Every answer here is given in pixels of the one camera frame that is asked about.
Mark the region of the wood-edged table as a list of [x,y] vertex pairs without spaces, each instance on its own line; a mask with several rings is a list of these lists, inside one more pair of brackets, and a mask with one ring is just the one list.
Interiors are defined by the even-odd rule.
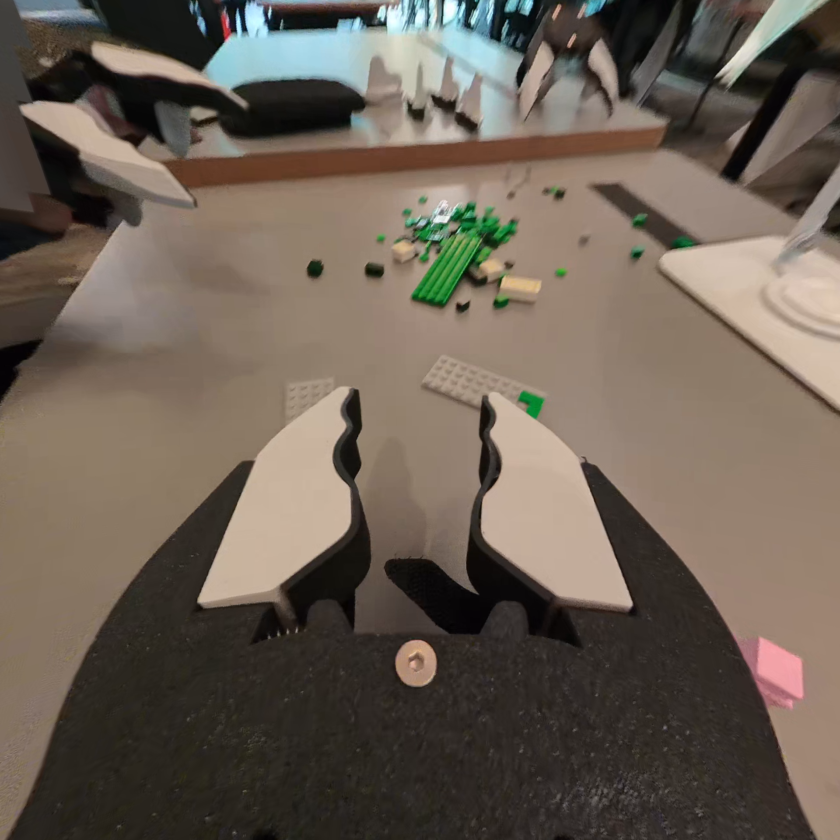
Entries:
[[239,139],[208,124],[184,160],[152,139],[140,149],[185,186],[203,187],[651,151],[665,136],[667,120],[649,110],[620,101],[608,116],[596,95],[582,99],[583,80],[572,71],[559,75],[522,122],[515,86],[522,55],[462,28],[397,34],[379,28],[302,30],[231,38],[206,73],[231,88],[265,79],[322,77],[364,91],[374,56],[400,74],[405,91],[413,88],[418,67],[426,87],[437,90],[447,58],[454,61],[462,89],[479,72],[478,130],[467,131],[433,104],[424,120],[414,120],[404,102],[394,99],[353,115],[347,127],[268,139]]

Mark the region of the grey plate with green bricks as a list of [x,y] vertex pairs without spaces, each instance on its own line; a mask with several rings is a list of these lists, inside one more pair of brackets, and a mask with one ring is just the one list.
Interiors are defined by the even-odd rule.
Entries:
[[421,386],[452,401],[480,408],[492,392],[504,396],[531,417],[539,417],[549,395],[539,388],[441,354],[422,379]]

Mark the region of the idle black gripper device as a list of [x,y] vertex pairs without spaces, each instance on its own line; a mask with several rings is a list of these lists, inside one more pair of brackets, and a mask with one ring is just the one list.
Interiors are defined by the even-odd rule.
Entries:
[[516,74],[518,113],[525,122],[554,84],[559,60],[579,60],[584,98],[599,96],[607,118],[620,98],[618,71],[603,26],[583,7],[556,3],[540,18]]

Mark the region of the black pouch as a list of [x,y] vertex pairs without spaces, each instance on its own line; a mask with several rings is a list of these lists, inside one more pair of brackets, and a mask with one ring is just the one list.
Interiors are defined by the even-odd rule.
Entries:
[[257,80],[237,86],[233,93],[248,108],[220,114],[217,122],[227,134],[247,139],[340,129],[366,107],[357,90],[337,80]]

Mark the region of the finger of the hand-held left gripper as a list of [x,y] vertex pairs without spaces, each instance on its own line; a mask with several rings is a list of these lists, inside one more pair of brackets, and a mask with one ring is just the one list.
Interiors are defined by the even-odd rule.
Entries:
[[244,98],[181,61],[101,41],[91,43],[91,102],[119,132],[150,135],[178,159],[193,144],[195,109],[249,111]]
[[34,138],[69,156],[80,177],[98,187],[115,214],[132,227],[143,218],[145,202],[194,209],[196,199],[162,163],[119,139],[82,106],[34,101],[19,106]]

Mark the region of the long green studded plate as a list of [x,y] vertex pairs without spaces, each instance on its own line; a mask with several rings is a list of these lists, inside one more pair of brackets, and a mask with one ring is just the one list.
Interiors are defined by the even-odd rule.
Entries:
[[468,231],[447,239],[414,289],[411,300],[435,308],[447,305],[463,275],[485,247],[485,238],[483,234]]

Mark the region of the grey desk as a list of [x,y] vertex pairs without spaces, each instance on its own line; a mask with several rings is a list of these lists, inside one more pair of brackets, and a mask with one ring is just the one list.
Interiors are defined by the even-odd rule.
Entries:
[[[773,725],[815,835],[838,838],[838,413],[662,276],[663,246],[589,185],[622,183],[705,242],[794,220],[666,150],[536,163],[508,199],[525,170],[206,188],[197,209],[153,206],[113,234],[2,401],[2,838],[106,615],[281,429],[288,382],[360,391],[360,630],[437,631],[383,565],[427,557],[469,583],[479,416],[421,386],[441,354],[548,393],[541,422],[603,470],[731,630],[801,657],[805,700]],[[393,263],[392,245],[422,196],[516,218],[497,257],[542,281],[536,302],[496,310],[499,282],[467,280],[442,308],[412,301],[425,266]]]

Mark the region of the white book stand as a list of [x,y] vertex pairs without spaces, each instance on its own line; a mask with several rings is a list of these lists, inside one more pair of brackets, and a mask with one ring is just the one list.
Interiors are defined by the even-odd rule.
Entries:
[[839,198],[836,168],[787,238],[674,248],[659,271],[834,410],[839,409],[839,261],[819,248]]

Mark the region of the black tape strip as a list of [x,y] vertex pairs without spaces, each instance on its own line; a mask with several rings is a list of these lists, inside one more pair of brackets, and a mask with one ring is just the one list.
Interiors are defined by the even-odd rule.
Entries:
[[618,212],[627,217],[630,222],[633,215],[647,213],[648,219],[644,231],[648,237],[657,241],[666,250],[671,250],[671,242],[680,235],[688,235],[696,240],[697,245],[702,244],[702,239],[694,236],[685,228],[679,226],[670,217],[664,215],[653,205],[647,203],[634,192],[628,190],[624,184],[619,182],[594,183],[589,185],[590,190],[611,204]]

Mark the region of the plain grey studded plate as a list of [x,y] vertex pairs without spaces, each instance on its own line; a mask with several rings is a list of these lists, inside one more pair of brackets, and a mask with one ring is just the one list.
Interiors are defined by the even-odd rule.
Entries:
[[328,396],[335,388],[332,377],[309,381],[288,382],[285,390],[284,420],[290,424],[321,399]]

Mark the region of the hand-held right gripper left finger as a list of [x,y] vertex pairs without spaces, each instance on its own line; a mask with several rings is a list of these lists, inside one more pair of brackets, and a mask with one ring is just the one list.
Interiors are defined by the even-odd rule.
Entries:
[[207,573],[203,609],[269,604],[280,627],[339,604],[354,627],[371,537],[356,477],[361,395],[341,386],[294,419],[255,458]]

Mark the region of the pile of mixed bricks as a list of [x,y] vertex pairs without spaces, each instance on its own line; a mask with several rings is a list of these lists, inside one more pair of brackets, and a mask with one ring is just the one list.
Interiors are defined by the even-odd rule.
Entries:
[[414,242],[417,251],[416,258],[405,264],[397,264],[393,259],[392,262],[399,266],[404,266],[412,261],[420,263],[425,266],[422,279],[447,239],[460,233],[475,231],[486,237],[486,244],[473,264],[467,269],[459,284],[463,280],[480,287],[492,284],[480,281],[477,276],[478,265],[489,258],[498,259],[498,249],[509,244],[518,232],[518,220],[512,218],[503,223],[493,206],[487,206],[484,213],[478,214],[475,202],[452,204],[442,201],[434,209],[427,209],[425,207],[426,201],[425,196],[420,198],[421,208],[418,213],[414,213],[410,209],[404,210],[404,234],[395,240],[396,242],[400,239],[407,239]]

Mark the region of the pink block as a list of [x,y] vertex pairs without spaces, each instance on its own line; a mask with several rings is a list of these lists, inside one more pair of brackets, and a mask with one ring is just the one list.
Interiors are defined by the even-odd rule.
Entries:
[[764,637],[740,637],[737,643],[767,707],[792,710],[804,699],[799,657]]

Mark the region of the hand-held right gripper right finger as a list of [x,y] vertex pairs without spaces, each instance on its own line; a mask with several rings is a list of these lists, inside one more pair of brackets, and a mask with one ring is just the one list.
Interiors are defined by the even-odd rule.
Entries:
[[467,575],[489,602],[519,602],[532,629],[553,610],[634,613],[579,456],[504,395],[482,397],[479,489]]

